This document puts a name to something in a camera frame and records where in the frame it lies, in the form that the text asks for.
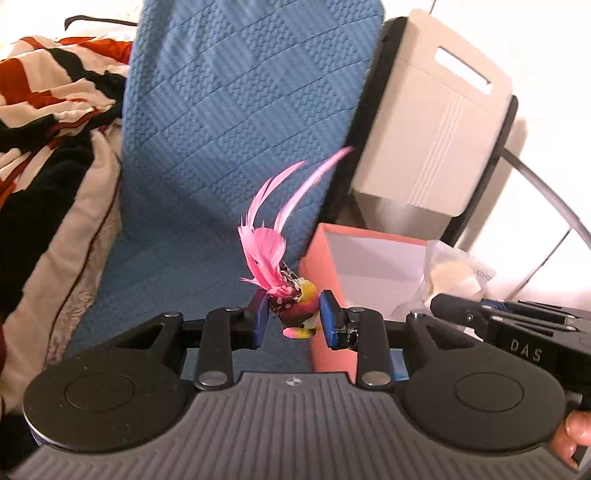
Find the crosshair logo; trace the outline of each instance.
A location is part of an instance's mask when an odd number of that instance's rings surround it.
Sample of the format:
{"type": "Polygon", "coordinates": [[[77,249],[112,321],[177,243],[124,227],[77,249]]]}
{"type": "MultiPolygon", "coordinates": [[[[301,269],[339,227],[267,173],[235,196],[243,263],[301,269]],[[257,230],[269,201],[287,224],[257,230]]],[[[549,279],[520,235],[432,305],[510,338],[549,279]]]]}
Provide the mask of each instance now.
{"type": "Polygon", "coordinates": [[[285,383],[288,384],[290,387],[297,387],[298,385],[301,385],[304,382],[297,377],[291,377],[288,380],[286,380],[285,383]]]}

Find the chair backrest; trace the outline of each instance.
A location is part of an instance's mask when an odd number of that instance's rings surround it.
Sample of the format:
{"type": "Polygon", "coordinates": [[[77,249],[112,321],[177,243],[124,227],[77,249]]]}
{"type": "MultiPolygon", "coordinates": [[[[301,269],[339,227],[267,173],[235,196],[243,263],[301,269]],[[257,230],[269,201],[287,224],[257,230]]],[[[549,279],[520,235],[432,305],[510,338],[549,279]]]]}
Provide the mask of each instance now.
{"type": "MultiPolygon", "coordinates": [[[[146,5],[124,102],[126,231],[229,231],[269,176],[307,160],[262,210],[272,221],[343,145],[381,24],[379,0],[146,5]]],[[[288,222],[288,257],[301,253],[328,181],[288,222]]]]}

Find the silver screw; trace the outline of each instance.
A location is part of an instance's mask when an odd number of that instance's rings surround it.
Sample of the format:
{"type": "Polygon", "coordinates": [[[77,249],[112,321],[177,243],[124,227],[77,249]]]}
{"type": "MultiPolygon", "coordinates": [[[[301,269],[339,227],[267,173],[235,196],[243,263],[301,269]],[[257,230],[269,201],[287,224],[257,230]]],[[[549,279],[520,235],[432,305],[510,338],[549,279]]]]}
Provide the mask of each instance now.
{"type": "Polygon", "coordinates": [[[218,370],[210,370],[199,375],[199,383],[206,387],[219,387],[228,381],[228,377],[224,372],[218,370]]]}
{"type": "Polygon", "coordinates": [[[373,370],[371,372],[365,372],[361,380],[369,387],[383,387],[384,385],[388,385],[392,381],[392,378],[386,372],[373,370]]]}

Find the round black disc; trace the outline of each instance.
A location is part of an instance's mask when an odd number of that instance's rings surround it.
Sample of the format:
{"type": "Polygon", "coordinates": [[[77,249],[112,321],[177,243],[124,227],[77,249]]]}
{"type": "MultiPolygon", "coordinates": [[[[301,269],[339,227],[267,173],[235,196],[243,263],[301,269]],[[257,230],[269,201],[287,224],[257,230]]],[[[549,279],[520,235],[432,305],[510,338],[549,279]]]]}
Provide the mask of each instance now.
{"type": "Polygon", "coordinates": [[[181,379],[146,351],[111,348],[44,371],[23,405],[42,442],[99,453],[152,440],[175,423],[186,402],[181,379]]]}
{"type": "Polygon", "coordinates": [[[564,391],[548,372],[487,347],[441,352],[409,380],[404,407],[449,445],[509,452],[549,440],[564,416],[564,391]]]}

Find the striped blanket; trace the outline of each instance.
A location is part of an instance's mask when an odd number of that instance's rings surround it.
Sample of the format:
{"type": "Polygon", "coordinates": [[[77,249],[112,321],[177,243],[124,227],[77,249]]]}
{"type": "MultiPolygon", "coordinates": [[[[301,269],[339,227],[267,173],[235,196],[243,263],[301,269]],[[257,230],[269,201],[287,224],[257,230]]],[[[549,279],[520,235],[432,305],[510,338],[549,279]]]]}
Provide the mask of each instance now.
{"type": "Polygon", "coordinates": [[[26,37],[0,61],[0,395],[18,408],[93,301],[119,229],[131,41],[26,37]]]}

